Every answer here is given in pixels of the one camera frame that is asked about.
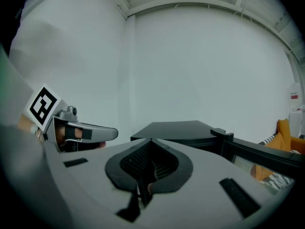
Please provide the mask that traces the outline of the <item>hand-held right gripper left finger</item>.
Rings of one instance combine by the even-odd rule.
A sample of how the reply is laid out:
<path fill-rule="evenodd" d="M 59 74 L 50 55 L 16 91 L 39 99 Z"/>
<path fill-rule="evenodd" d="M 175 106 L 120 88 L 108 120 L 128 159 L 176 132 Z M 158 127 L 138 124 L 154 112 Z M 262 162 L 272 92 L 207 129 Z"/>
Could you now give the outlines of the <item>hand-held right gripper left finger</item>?
<path fill-rule="evenodd" d="M 58 154 L 46 144 L 49 196 L 47 219 L 56 229 L 151 229 L 148 224 L 129 221 L 139 212 L 137 191 L 120 190 L 114 184 L 124 151 L 146 147 L 140 139 L 106 149 Z"/>

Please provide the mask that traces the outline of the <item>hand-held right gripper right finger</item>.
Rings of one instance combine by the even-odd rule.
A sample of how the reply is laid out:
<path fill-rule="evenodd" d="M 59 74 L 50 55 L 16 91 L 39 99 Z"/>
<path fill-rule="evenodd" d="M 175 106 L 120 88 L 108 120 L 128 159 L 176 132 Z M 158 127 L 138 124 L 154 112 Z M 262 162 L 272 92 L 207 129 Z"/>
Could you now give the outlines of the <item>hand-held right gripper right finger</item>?
<path fill-rule="evenodd" d="M 225 158 L 200 149 L 163 140 L 185 153 L 193 163 L 193 173 L 177 192 L 156 194 L 142 212 L 148 229 L 243 229 L 254 228 L 272 214 L 272 196 L 257 180 Z M 232 178 L 260 206 L 243 218 L 220 185 Z"/>

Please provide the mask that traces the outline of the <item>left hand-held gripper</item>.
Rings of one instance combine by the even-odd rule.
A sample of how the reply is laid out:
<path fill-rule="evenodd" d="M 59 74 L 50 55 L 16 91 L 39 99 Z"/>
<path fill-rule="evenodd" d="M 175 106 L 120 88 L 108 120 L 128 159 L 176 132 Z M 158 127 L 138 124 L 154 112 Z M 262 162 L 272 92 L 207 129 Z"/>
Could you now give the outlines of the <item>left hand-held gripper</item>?
<path fill-rule="evenodd" d="M 118 137 L 118 130 L 111 127 L 91 125 L 77 122 L 77 109 L 67 105 L 49 86 L 44 84 L 30 98 L 26 112 L 29 119 L 41 130 L 41 141 L 48 141 L 55 145 L 61 153 L 55 129 L 66 126 L 66 141 L 81 143 L 99 143 L 114 140 Z M 75 130 L 80 129 L 81 137 L 75 136 Z"/>

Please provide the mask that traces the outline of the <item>person's left forearm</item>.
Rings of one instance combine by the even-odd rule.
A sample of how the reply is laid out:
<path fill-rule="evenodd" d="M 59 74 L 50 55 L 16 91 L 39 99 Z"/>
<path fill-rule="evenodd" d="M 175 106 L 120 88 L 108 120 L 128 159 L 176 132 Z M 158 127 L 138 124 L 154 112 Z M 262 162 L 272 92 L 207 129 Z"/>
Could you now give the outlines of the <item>person's left forearm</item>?
<path fill-rule="evenodd" d="M 34 122 L 32 122 L 27 116 L 25 116 L 24 114 L 22 114 L 20 116 L 19 122 L 17 127 L 22 130 L 25 131 L 27 133 L 30 133 L 30 127 L 31 125 L 35 124 Z M 39 129 L 39 131 L 36 133 L 35 135 L 38 139 L 41 139 L 41 130 Z"/>

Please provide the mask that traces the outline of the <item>person's left hand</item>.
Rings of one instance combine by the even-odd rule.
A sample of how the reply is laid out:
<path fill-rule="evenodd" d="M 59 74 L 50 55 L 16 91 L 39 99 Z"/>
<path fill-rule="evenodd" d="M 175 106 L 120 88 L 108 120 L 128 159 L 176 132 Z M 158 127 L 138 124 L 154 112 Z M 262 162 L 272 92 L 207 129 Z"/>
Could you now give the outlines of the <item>person's left hand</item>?
<path fill-rule="evenodd" d="M 82 129 L 63 125 L 56 127 L 56 141 L 61 152 L 76 152 L 106 147 L 105 142 L 84 144 L 74 141 L 66 141 L 66 137 L 72 136 L 72 132 L 74 132 L 75 138 L 82 138 Z"/>

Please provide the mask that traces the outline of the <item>glass fridge door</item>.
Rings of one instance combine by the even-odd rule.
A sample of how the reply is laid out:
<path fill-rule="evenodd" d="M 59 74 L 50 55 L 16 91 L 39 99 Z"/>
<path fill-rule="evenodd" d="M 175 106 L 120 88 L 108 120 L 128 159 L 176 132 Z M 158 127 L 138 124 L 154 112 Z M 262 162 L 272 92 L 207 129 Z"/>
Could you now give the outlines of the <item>glass fridge door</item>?
<path fill-rule="evenodd" d="M 272 149 L 260 144 L 251 143 L 238 138 L 221 138 L 220 155 L 234 162 L 237 157 L 247 160 L 254 165 L 265 167 L 273 172 L 293 179 L 293 183 L 281 190 L 290 189 L 297 196 L 305 196 L 305 156 L 286 151 Z M 266 187 L 272 195 L 279 191 Z"/>

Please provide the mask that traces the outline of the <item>black white striped blanket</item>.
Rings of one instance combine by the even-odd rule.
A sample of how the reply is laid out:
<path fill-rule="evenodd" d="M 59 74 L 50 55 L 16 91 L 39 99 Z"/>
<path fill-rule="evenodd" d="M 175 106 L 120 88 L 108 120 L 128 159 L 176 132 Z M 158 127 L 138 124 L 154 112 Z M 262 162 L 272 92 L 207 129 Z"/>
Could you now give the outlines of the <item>black white striped blanket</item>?
<path fill-rule="evenodd" d="M 299 150 L 287 148 L 285 146 L 284 138 L 281 133 L 272 135 L 271 137 L 267 138 L 260 144 L 266 147 L 287 151 L 294 154 L 300 154 L 300 155 L 303 154 Z M 254 165 L 253 168 L 255 168 L 254 178 L 258 180 L 262 185 L 266 187 L 271 187 L 276 191 L 279 191 L 291 185 L 294 181 L 291 178 L 285 177 L 284 175 L 273 172 L 272 170 L 269 170 L 259 165 Z"/>

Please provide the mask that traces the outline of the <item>orange sofa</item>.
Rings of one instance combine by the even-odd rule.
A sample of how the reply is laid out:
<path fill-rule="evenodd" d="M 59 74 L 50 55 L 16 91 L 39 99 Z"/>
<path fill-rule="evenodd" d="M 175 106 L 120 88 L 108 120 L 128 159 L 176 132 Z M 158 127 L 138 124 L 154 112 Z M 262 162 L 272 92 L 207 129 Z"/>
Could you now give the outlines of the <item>orange sofa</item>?
<path fill-rule="evenodd" d="M 281 151 L 305 155 L 305 140 L 291 136 L 287 119 L 278 120 L 276 133 L 260 144 Z M 259 165 L 253 165 L 251 170 L 251 176 L 260 182 L 273 174 L 271 170 Z"/>

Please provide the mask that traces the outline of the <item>white cabinet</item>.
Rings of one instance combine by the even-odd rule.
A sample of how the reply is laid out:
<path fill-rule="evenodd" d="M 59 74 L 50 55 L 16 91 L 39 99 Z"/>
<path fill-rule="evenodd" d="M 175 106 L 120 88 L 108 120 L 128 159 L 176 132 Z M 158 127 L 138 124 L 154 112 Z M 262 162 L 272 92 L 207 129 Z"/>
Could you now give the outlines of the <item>white cabinet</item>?
<path fill-rule="evenodd" d="M 305 136 L 305 111 L 291 111 L 289 114 L 289 126 L 292 137 Z"/>

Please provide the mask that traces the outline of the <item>red and white wall sign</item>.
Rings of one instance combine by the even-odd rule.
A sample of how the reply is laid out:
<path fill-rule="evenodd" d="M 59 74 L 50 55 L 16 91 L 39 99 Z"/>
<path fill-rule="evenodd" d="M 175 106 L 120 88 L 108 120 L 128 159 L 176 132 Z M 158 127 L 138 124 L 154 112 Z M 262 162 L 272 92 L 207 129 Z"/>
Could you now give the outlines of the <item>red and white wall sign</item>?
<path fill-rule="evenodd" d="M 291 100 L 296 100 L 299 99 L 299 92 L 300 92 L 300 84 L 299 83 L 294 83 L 290 86 L 290 99 Z"/>

